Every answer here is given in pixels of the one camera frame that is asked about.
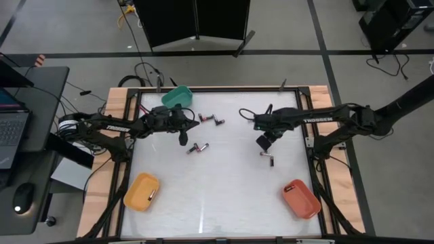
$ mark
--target green bowl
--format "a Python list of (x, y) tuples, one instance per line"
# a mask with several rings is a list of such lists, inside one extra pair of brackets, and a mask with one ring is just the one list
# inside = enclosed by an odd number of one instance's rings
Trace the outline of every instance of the green bowl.
[(185, 85), (180, 85), (164, 95), (161, 102), (168, 108), (173, 108), (177, 104), (181, 104), (183, 108), (186, 108), (190, 106), (192, 99), (193, 93), (190, 89)]

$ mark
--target black desk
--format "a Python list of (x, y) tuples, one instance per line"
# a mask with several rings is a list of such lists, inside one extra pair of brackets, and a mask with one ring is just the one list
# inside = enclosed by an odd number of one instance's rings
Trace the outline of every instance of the black desk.
[[(25, 75), (28, 67), (15, 69)], [(28, 70), (26, 77), (35, 87), (60, 99), (68, 73), (68, 67), (41, 67)], [(17, 88), (7, 91), (14, 95)], [(33, 114), (13, 170), (0, 172), (3, 179), (9, 178), (8, 186), (0, 190), (0, 235), (28, 235), (35, 231), (39, 221), (45, 220), (52, 195), (50, 176), (60, 155), (89, 168), (93, 163), (92, 156), (50, 133), (58, 107), (55, 97), (38, 89), (20, 88), (16, 98)], [(18, 215), (13, 210), (12, 199), (16, 188), (27, 180), (35, 184), (33, 204), (28, 212)]]
[[(18, 154), (17, 170), (11, 185), (0, 192), (0, 235), (28, 235), (35, 231), (47, 204), (50, 176), (57, 161), (58, 153), (54, 151)], [(33, 203), (30, 210), (18, 215), (12, 205), (12, 197), (16, 188), (25, 182), (35, 184)]]

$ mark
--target wooden table frame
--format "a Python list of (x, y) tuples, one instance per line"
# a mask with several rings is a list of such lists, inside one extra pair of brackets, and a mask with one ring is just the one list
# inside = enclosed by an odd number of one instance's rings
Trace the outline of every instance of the wooden table frame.
[[(261, 87), (191, 87), (192, 89), (260, 89), (260, 90), (273, 90), (278, 91), (279, 87), (275, 86), (261, 86)], [(310, 87), (285, 87), (286, 89), (298, 89), (296, 96), (299, 97), (303, 109), (308, 109), (312, 106), (313, 108), (325, 108), (332, 106), (332, 101), (328, 93), (327, 86), (310, 86)], [(150, 91), (155, 88), (137, 87), (137, 88), (112, 88), (108, 95), (108, 100), (106, 104), (106, 115), (112, 115), (117, 118), (128, 118), (132, 120), (137, 113), (136, 99), (134, 96), (137, 90)], [(163, 91), (173, 89), (173, 87), (164, 87)], [(328, 135), (330, 132), (338, 128), (337, 123), (320, 123), (318, 125), (303, 125), (304, 133), (313, 137), (315, 135)], [(119, 133), (113, 131), (104, 131), (106, 135), (118, 136)], [(341, 161), (347, 162), (347, 157), (344, 150), (339, 150), (334, 148), (331, 152), (333, 157), (340, 159)], [(92, 170), (97, 169), (110, 157), (109, 153), (104, 153), (103, 155), (97, 156), (94, 159), (94, 165)], [(353, 178), (347, 167), (341, 163), (337, 163), (334, 159), (328, 159), (325, 161), (327, 165), (325, 174), (317, 173), (320, 181), (328, 185), (330, 182), (330, 187), (328, 190), (331, 191), (333, 200), (349, 222), (359, 231), (364, 232), (365, 226), (363, 225), (359, 203), (357, 200), (357, 195), (353, 183)], [(109, 161), (102, 169), (89, 181), (89, 186), (87, 188), (87, 195), (85, 198), (85, 203), (83, 205), (83, 211), (81, 214), (81, 220), (79, 225), (79, 230), (77, 236), (81, 237), (86, 234), (90, 228), (94, 225), (96, 220), (100, 217), (101, 213), (104, 211), (109, 196), (112, 196), (115, 192), (115, 187), (111, 187), (117, 182), (117, 186), (120, 185), (123, 178), (123, 173), (125, 171), (125, 163), (115, 167), (114, 162)], [(342, 227), (338, 227), (334, 218), (330, 215), (327, 205), (322, 202), (323, 205), (323, 218), (325, 223), (326, 232), (328, 234), (344, 234)], [(113, 210), (111, 215), (111, 221), (106, 223), (104, 231), (100, 233), (100, 236), (117, 236), (120, 235), (121, 225), (119, 224), (120, 217), (119, 211), (120, 203), (117, 204), (116, 208)]]

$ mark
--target wooden board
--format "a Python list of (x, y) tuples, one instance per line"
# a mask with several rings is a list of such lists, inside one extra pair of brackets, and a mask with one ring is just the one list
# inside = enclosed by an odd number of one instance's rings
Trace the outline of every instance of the wooden board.
[[(106, 106), (106, 115), (112, 115), (114, 117), (122, 118), (125, 103), (126, 94), (128, 88), (112, 88), (108, 95), (108, 102)], [(310, 86), (311, 98), (314, 108), (325, 108), (332, 105), (330, 95), (328, 93), (327, 86)], [(321, 135), (328, 135), (330, 132), (334, 131), (338, 127), (337, 123), (322, 123), (319, 125), (319, 133)], [(116, 136), (117, 133), (107, 132), (110, 135)], [(333, 157), (336, 157), (344, 162), (347, 162), (345, 151), (334, 149), (331, 153)], [(95, 157), (94, 165), (92, 170), (97, 169), (104, 163), (108, 158), (109, 154), (100, 155)], [(341, 212), (347, 217), (351, 224), (359, 231), (363, 232), (363, 222), (361, 219), (359, 204), (357, 202), (357, 197), (355, 194), (355, 189), (353, 185), (352, 177), (345, 167), (341, 163), (335, 162), (333, 159), (326, 161), (327, 169), (330, 178), (330, 184), (332, 187), (332, 193), (334, 197), (335, 204), (339, 207)], [(83, 211), (81, 214), (81, 220), (79, 225), (79, 230), (77, 236), (81, 237), (86, 234), (90, 228), (95, 224), (95, 222), (100, 217), (101, 213), (104, 211), (102, 206), (106, 206), (109, 198), (109, 189), (111, 178), (113, 175), (114, 164), (113, 162), (108, 162), (102, 169), (95, 173), (88, 186), (87, 196), (85, 198), (85, 203), (83, 205)], [(325, 209), (324, 214), (327, 221), (328, 232), (332, 232), (330, 216), (328, 215), (328, 210), (326, 205), (323, 204)], [(119, 204), (113, 210), (111, 218), (111, 227), (109, 231), (109, 236), (115, 235), (116, 224), (117, 224), (117, 214), (119, 212)]]

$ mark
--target white tabletop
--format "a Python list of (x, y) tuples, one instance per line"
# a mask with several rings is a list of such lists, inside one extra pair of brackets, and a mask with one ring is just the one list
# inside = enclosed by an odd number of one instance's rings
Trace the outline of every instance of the white tabletop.
[[(142, 104), (161, 106), (163, 94), (144, 94)], [(264, 113), (297, 107), (295, 93), (194, 93), (189, 107), (203, 116), (215, 114), (225, 124), (206, 121), (188, 131), (189, 143), (180, 146), (179, 134), (158, 133), (138, 140), (134, 147), (130, 185), (141, 172), (159, 179), (160, 189), (145, 212), (125, 208), (121, 237), (299, 237), (320, 235), (318, 217), (297, 218), (281, 196), (290, 181), (302, 180), (310, 189), (301, 129), (287, 131), (269, 149), (275, 157), (261, 157), (256, 139), (261, 131), (239, 116), (240, 108)], [(186, 151), (209, 143), (203, 152)]]

